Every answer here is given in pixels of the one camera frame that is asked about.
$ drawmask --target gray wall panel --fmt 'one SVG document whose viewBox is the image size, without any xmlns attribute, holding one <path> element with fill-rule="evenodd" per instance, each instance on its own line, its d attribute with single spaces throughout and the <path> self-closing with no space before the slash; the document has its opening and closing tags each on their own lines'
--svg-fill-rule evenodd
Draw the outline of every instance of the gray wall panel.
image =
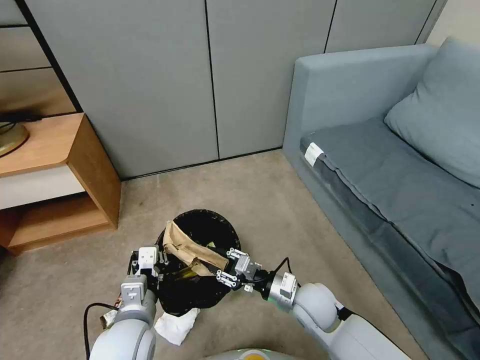
<svg viewBox="0 0 480 360">
<path fill-rule="evenodd" d="M 15 0 L 0 0 L 0 25 L 26 24 Z"/>
<path fill-rule="evenodd" d="M 207 0 L 218 145 L 282 145 L 294 62 L 322 53 L 334 0 Z"/>
<path fill-rule="evenodd" d="M 338 0 L 327 53 L 413 45 L 435 0 Z"/>
<path fill-rule="evenodd" d="M 446 3 L 447 3 L 447 0 L 435 1 L 435 5 L 433 5 L 430 15 L 428 16 L 428 19 L 425 22 L 425 25 L 423 26 L 421 33 L 418 36 L 418 40 L 416 41 L 417 44 L 424 44 L 427 41 Z"/>
<path fill-rule="evenodd" d="M 27 0 L 121 177 L 217 159 L 203 0 Z"/>
</svg>

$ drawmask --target lamp base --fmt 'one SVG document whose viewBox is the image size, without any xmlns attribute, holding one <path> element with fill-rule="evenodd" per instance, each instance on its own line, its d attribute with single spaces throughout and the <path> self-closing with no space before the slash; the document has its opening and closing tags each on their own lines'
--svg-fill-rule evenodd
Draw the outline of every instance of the lamp base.
<svg viewBox="0 0 480 360">
<path fill-rule="evenodd" d="M 22 124 L 13 127 L 5 126 L 0 129 L 0 157 L 20 147 L 29 138 L 29 131 Z"/>
</svg>

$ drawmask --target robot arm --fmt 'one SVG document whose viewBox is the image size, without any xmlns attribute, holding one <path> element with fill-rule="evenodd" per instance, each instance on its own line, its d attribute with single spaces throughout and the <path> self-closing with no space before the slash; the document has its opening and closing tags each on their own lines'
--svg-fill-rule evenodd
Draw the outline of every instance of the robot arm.
<svg viewBox="0 0 480 360">
<path fill-rule="evenodd" d="M 265 271 L 245 252 L 231 248 L 226 255 L 234 266 L 231 273 L 218 270 L 217 281 L 233 290 L 244 286 L 249 293 L 258 291 L 265 300 L 292 313 L 332 360 L 409 359 L 376 327 L 344 307 L 325 285 L 300 286 L 290 272 L 278 275 L 288 258 L 274 271 Z M 131 266 L 135 274 L 128 275 L 121 285 L 122 304 L 114 324 L 97 338 L 91 360 L 153 358 L 156 336 L 151 329 L 157 297 L 152 287 L 162 276 L 158 265 L 164 261 L 168 260 L 157 246 L 139 249 L 137 260 Z"/>
<path fill-rule="evenodd" d="M 343 306 L 321 283 L 300 286 L 295 276 L 277 274 L 280 266 L 265 275 L 262 266 L 247 253 L 230 249 L 227 255 L 237 259 L 232 288 L 245 285 L 259 291 L 265 300 L 290 312 L 329 353 L 332 360 L 408 360 L 409 357 L 375 326 Z M 226 275 L 217 273 L 223 282 Z"/>
</svg>

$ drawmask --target fabric label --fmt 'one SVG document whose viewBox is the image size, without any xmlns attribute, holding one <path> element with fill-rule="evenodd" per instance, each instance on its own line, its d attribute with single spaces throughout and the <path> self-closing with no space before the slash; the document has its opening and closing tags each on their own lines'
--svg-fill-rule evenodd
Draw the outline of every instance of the fabric label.
<svg viewBox="0 0 480 360">
<path fill-rule="evenodd" d="M 311 142 L 310 146 L 305 151 L 305 159 L 306 161 L 308 161 L 310 166 L 313 167 L 315 164 L 315 160 L 317 160 L 317 158 L 323 153 L 324 151 L 321 148 L 319 148 L 316 143 Z"/>
</svg>

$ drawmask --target sofa seat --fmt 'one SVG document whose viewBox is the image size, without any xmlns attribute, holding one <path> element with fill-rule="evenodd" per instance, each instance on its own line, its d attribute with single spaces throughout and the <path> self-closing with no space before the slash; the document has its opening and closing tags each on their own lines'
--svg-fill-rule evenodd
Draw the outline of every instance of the sofa seat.
<svg viewBox="0 0 480 360">
<path fill-rule="evenodd" d="M 480 190 L 423 158 L 382 118 L 301 138 L 311 170 L 396 269 L 449 341 L 480 357 Z"/>
</svg>

